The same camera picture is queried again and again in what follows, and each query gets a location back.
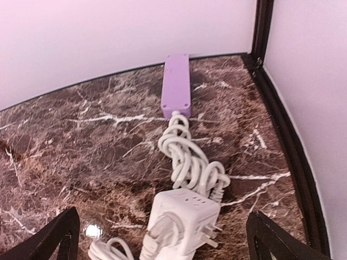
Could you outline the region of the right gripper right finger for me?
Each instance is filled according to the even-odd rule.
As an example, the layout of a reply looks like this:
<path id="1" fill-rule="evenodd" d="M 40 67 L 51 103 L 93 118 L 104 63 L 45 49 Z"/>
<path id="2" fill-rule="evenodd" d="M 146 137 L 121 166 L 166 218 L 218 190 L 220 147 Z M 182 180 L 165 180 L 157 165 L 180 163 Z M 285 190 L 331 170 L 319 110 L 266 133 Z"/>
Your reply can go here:
<path id="1" fill-rule="evenodd" d="M 250 259 L 329 259 L 295 239 L 260 211 L 249 214 L 246 231 Z"/>

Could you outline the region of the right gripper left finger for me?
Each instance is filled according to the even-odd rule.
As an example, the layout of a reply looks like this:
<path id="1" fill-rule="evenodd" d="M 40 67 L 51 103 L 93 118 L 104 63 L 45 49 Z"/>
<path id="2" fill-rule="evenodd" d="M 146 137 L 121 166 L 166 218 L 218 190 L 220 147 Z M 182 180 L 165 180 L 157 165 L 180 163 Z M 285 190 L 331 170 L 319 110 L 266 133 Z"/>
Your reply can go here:
<path id="1" fill-rule="evenodd" d="M 57 259 L 77 259 L 79 233 L 80 218 L 76 208 L 66 209 L 25 241 L 20 259 L 49 259 L 56 249 Z"/>

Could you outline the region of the right black frame post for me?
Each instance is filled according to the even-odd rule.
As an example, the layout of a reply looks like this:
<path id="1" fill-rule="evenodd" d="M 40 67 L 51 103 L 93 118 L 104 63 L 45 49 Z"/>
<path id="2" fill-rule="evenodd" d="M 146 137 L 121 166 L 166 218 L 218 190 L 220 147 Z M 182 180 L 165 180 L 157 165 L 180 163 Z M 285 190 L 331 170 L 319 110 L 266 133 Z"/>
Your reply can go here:
<path id="1" fill-rule="evenodd" d="M 262 96 L 282 146 L 303 215 L 305 245 L 330 259 L 327 229 L 312 170 L 293 123 L 264 68 L 273 7 L 273 1 L 257 1 L 252 51 L 242 59 Z"/>

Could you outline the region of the purple power strip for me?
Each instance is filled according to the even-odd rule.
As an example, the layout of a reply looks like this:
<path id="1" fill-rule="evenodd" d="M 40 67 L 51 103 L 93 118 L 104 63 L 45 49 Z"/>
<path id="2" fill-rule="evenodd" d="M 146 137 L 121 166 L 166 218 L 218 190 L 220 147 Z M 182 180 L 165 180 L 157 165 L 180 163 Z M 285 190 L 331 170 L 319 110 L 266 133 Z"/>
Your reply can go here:
<path id="1" fill-rule="evenodd" d="M 166 119 L 180 112 L 191 116 L 190 67 L 188 54 L 173 54 L 166 58 L 160 107 Z"/>

